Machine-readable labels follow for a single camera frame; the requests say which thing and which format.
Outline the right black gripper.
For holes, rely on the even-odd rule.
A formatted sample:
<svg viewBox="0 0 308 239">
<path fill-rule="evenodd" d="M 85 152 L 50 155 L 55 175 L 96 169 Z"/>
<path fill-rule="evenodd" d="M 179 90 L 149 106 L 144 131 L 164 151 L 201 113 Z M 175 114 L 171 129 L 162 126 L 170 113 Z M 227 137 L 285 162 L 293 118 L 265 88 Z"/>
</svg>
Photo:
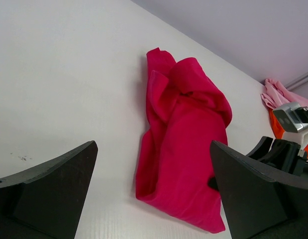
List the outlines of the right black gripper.
<svg viewBox="0 0 308 239">
<path fill-rule="evenodd" d="M 295 142 L 264 136 L 247 156 L 286 173 L 308 177 L 308 153 Z M 219 190 L 215 177 L 209 178 L 207 185 Z"/>
</svg>

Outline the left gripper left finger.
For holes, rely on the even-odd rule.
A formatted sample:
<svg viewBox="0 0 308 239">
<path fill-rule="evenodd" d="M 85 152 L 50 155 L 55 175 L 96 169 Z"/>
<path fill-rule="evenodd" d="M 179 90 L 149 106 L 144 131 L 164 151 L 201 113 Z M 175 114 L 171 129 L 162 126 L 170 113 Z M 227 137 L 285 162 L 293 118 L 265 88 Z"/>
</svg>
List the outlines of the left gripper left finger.
<svg viewBox="0 0 308 239">
<path fill-rule="evenodd" d="M 0 239 L 73 239 L 97 159 L 95 141 L 0 178 Z"/>
</svg>

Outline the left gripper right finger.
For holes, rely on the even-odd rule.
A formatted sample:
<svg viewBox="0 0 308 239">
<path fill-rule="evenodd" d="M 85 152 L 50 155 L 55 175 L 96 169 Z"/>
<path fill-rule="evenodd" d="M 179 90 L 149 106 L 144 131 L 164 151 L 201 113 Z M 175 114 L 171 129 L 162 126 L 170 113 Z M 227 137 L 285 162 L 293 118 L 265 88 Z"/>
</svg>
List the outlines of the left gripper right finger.
<svg viewBox="0 0 308 239">
<path fill-rule="evenodd" d="M 308 177 L 243 155 L 218 141 L 210 156 L 234 239 L 308 239 Z"/>
</svg>

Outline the magenta t shirt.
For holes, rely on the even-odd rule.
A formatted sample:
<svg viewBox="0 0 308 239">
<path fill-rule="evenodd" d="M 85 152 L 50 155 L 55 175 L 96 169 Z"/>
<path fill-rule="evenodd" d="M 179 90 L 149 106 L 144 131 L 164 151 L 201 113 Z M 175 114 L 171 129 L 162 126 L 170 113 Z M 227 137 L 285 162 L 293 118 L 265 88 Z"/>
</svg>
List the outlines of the magenta t shirt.
<svg viewBox="0 0 308 239">
<path fill-rule="evenodd" d="M 159 48 L 147 57 L 146 116 L 135 175 L 138 200 L 216 234 L 225 230 L 210 144 L 227 144 L 232 111 L 196 58 L 176 61 Z"/>
</svg>

